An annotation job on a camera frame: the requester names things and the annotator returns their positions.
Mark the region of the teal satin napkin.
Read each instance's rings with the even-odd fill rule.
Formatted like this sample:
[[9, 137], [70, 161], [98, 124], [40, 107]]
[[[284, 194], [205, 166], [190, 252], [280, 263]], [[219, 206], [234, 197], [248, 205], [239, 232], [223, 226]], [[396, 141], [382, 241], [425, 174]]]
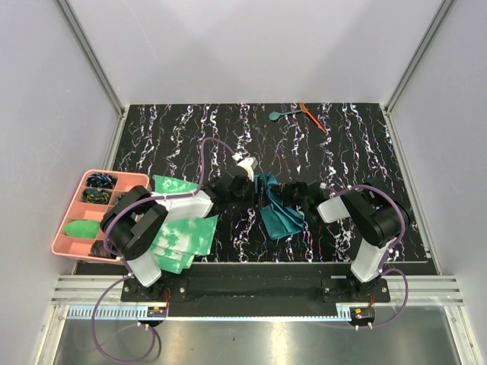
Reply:
[[259, 212], [269, 238], [279, 240], [300, 233], [304, 227], [304, 216], [293, 206], [282, 206], [276, 177], [272, 174], [256, 176], [263, 178], [263, 206]]

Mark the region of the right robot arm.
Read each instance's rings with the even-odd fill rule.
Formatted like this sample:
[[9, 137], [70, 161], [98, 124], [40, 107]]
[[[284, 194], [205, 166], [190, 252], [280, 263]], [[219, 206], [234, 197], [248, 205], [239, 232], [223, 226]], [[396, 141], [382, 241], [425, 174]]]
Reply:
[[399, 243], [410, 227], [410, 203], [393, 195], [385, 185], [366, 182], [327, 197], [322, 182], [290, 182], [275, 189], [282, 205], [299, 206], [307, 221], [320, 226], [349, 218], [361, 243], [350, 268], [345, 292], [354, 301], [365, 300], [372, 282], [382, 274], [386, 253]]

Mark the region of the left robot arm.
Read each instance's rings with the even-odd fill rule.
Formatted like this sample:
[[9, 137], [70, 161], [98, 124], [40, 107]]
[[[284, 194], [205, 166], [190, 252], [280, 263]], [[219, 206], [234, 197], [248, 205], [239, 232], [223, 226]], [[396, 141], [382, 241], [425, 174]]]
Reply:
[[129, 190], [100, 223], [107, 245], [122, 257], [138, 292], [149, 301], [164, 293], [162, 270], [150, 247], [163, 224], [187, 218], [207, 218], [232, 206], [253, 202], [254, 177], [238, 167], [208, 182], [196, 192], [162, 195], [143, 186]]

